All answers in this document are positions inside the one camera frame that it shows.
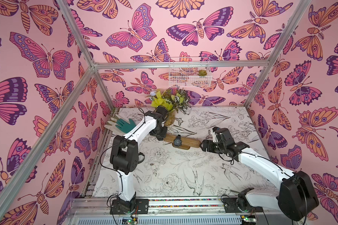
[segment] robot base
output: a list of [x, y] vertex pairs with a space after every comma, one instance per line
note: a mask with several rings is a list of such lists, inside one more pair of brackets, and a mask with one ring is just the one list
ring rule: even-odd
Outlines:
[[[134, 211], [131, 212], [131, 214], [135, 213], [135, 211], [137, 210], [137, 207], [138, 207], [137, 214], [148, 214], [149, 199], [136, 199]], [[110, 214], [118, 215], [118, 214], [126, 214], [126, 213], [127, 212], [124, 212], [123, 210], [119, 208], [119, 199], [117, 198], [113, 200], [111, 204]]]

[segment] wire basket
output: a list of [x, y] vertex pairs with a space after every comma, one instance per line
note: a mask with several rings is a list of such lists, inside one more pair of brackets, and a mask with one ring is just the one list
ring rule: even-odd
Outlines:
[[[188, 57], [171, 57], [169, 62], [169, 87], [176, 85], [178, 87], [207, 88], [210, 86], [212, 73], [209, 68], [209, 61], [199, 61], [201, 57], [191, 58], [198, 58], [198, 61], [187, 61]], [[199, 76], [199, 70], [205, 70], [207, 75]]]

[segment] rubber glove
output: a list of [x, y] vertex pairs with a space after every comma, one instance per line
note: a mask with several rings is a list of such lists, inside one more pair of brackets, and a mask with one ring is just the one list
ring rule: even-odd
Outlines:
[[123, 119], [118, 119], [116, 123], [115, 126], [124, 133], [129, 133], [136, 126], [132, 119], [129, 119], [129, 123]]

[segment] butterfly wallpaper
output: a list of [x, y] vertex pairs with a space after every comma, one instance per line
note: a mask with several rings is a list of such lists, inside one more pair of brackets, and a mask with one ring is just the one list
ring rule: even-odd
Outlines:
[[[251, 118], [272, 161], [311, 176], [320, 202], [311, 224], [337, 224], [338, 1], [312, 1], [289, 40], [249, 107]], [[269, 131], [288, 144], [273, 145]]]

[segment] metal frame bar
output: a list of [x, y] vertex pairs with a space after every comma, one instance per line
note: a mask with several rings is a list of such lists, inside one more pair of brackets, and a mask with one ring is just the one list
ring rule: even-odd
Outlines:
[[275, 45], [273, 51], [270, 54], [269, 57], [269, 64], [266, 66], [261, 74], [258, 76], [257, 81], [254, 83], [252, 90], [250, 91], [247, 100], [244, 103], [244, 106], [246, 108], [249, 107], [251, 102], [254, 99], [254, 96], [257, 94], [259, 88], [262, 86], [262, 83], [270, 73], [272, 66], [274, 65], [276, 59], [279, 57], [279, 54], [281, 53], [282, 49], [284, 48], [285, 44], [287, 43], [288, 39], [292, 35], [294, 29], [296, 28], [297, 24], [299, 23], [300, 19], [306, 12], [309, 4], [311, 3], [311, 0], [301, 0], [299, 4], [297, 5], [296, 9], [294, 10], [292, 16], [290, 17], [287, 26], [283, 33], [280, 35], [280, 38]]
[[[238, 61], [209, 61], [206, 66], [210, 67], [236, 67], [236, 66], [268, 66], [267, 60], [238, 60]], [[96, 70], [117, 69], [117, 68], [169, 68], [169, 64], [174, 67], [201, 67], [202, 62], [159, 62], [159, 63], [98, 63], [94, 64]]]
[[11, 177], [9, 184], [6, 185], [0, 193], [0, 220], [2, 219], [3, 215], [8, 211], [11, 203], [14, 201], [15, 197], [21, 190], [21, 187], [24, 185], [24, 182], [30, 175], [32, 169], [38, 163], [49, 142], [60, 128], [64, 119], [67, 117], [72, 106], [79, 97], [81, 91], [88, 83], [92, 73], [92, 67], [88, 68], [85, 71], [83, 77], [76, 84], [74, 90], [69, 95], [68, 99], [64, 102], [63, 106], [60, 107], [54, 119], [50, 121], [49, 125], [45, 128], [45, 131], [42, 133], [41, 137], [31, 148], [31, 151], [27, 155], [24, 162], [18, 168], [18, 171], [16, 171], [16, 173]]

